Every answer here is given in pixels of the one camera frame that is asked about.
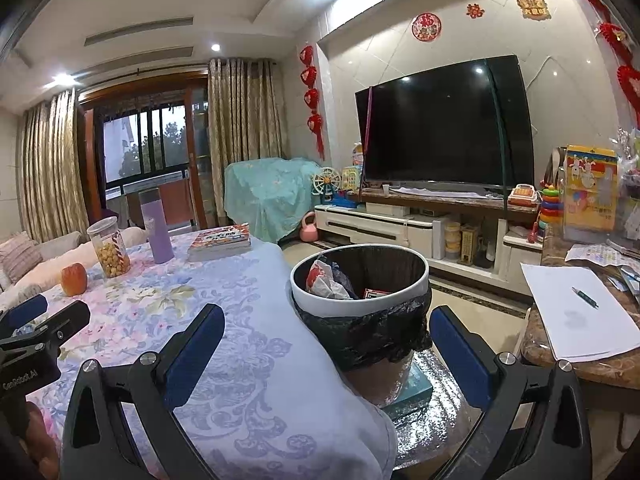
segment black trash bag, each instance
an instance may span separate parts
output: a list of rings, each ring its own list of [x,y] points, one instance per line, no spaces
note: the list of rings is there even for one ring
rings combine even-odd
[[[360,297],[353,291],[351,280],[344,272],[342,272],[339,264],[327,260],[324,256],[318,256],[316,260],[320,260],[322,263],[331,267],[332,273],[334,274],[334,280],[344,287],[344,290],[347,291],[347,294],[352,300],[360,299]]]
[[[398,292],[413,285],[425,272],[421,258],[393,246],[346,246],[323,256],[326,263],[339,264],[358,298],[364,296],[365,288]],[[294,281],[302,290],[315,260],[310,258],[294,272]],[[422,296],[366,316],[318,317],[302,310],[295,300],[294,305],[302,321],[344,372],[371,366],[385,358],[398,362],[411,350],[431,347],[427,330],[431,288]]]

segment tile floor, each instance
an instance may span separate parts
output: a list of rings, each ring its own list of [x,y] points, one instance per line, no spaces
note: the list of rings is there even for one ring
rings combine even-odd
[[[321,249],[311,244],[291,242],[285,245],[282,251],[287,263],[294,266],[308,256],[319,253]],[[485,300],[494,300],[479,290],[474,291],[474,295]],[[481,335],[495,352],[513,352],[520,331],[524,327],[524,320],[519,317],[498,312],[439,290],[433,291],[431,304],[434,307],[449,305],[467,329]]]

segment apple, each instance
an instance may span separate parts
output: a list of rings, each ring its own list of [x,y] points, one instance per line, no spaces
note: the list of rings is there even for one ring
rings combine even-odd
[[[68,296],[84,293],[86,291],[86,270],[82,264],[73,264],[62,269],[60,285]]]

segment metal screw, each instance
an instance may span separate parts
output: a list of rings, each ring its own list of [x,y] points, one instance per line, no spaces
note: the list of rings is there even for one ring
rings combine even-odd
[[[140,364],[144,366],[152,365],[156,362],[158,356],[153,352],[145,352],[140,356]]]
[[[516,356],[511,352],[502,352],[500,355],[498,355],[498,359],[500,359],[500,362],[502,364],[507,366],[511,366],[512,364],[514,364],[514,362],[516,362]]]
[[[574,367],[571,366],[571,363],[565,359],[560,359],[558,361],[558,366],[563,372],[570,372],[574,369]]]
[[[83,372],[92,372],[95,370],[95,367],[97,367],[98,363],[93,360],[93,359],[89,359],[88,361],[85,361],[84,364],[82,365],[82,371]]]

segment window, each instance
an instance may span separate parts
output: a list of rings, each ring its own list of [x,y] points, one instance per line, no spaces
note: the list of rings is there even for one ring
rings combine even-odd
[[[161,105],[106,121],[103,132],[108,184],[131,184],[187,166],[183,104]]]

